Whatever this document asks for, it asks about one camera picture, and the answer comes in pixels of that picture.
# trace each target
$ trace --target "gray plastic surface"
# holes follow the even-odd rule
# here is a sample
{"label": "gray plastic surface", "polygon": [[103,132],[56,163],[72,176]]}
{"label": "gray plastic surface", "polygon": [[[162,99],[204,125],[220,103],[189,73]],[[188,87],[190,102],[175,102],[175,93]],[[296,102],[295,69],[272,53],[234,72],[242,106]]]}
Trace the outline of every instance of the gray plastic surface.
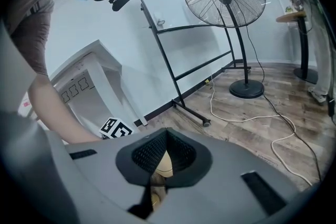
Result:
{"label": "gray plastic surface", "polygon": [[[146,137],[141,132],[114,140],[64,146],[59,136],[36,122],[0,114],[1,159],[32,204],[58,223],[145,223],[127,209],[138,204],[144,188],[130,185],[116,168],[119,149]],[[298,194],[281,172],[246,149],[191,132],[187,137],[209,148],[213,164],[193,187],[174,188],[150,223],[255,223],[267,215],[241,174],[256,171],[285,201]],[[72,160],[69,153],[97,154]]]}

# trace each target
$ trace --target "whiteboard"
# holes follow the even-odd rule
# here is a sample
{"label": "whiteboard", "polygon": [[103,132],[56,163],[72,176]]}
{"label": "whiteboard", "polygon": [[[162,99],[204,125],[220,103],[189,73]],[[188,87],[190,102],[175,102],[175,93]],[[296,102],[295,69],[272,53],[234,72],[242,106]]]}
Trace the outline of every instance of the whiteboard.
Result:
{"label": "whiteboard", "polygon": [[142,0],[158,31],[176,27],[210,26],[198,19],[188,8],[185,0]]}

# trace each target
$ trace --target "wooden tabletop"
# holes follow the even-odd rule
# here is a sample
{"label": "wooden tabletop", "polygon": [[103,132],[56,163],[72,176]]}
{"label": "wooden tabletop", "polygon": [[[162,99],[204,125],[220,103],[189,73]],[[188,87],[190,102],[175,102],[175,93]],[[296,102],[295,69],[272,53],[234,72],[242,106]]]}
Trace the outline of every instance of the wooden tabletop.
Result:
{"label": "wooden tabletop", "polygon": [[289,23],[289,22],[292,22],[292,21],[295,21],[297,17],[305,17],[306,16],[306,12],[305,11],[302,11],[302,12],[293,12],[293,13],[290,13],[290,14],[285,14],[281,17],[278,17],[276,19],[276,21],[278,23]]}

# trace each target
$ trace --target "black slot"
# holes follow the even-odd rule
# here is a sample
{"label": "black slot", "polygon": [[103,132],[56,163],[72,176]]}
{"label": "black slot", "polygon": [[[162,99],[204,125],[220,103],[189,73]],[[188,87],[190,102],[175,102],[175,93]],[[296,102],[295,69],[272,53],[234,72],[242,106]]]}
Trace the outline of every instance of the black slot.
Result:
{"label": "black slot", "polygon": [[86,151],[70,153],[70,157],[72,159],[81,159],[81,158],[85,158],[85,157],[88,157],[94,154],[97,154],[97,152],[94,150],[86,150]]}
{"label": "black slot", "polygon": [[246,173],[241,177],[269,216],[286,205],[286,202],[256,172]]}

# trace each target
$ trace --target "fan base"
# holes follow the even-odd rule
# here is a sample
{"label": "fan base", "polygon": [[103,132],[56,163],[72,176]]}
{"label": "fan base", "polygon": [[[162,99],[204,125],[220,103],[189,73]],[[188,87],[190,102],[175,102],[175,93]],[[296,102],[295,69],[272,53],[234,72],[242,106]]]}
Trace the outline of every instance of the fan base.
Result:
{"label": "fan base", "polygon": [[231,84],[230,93],[236,97],[244,99],[253,99],[261,96],[264,91],[264,85],[260,81],[248,80],[248,84],[245,84],[245,80],[238,80]]}

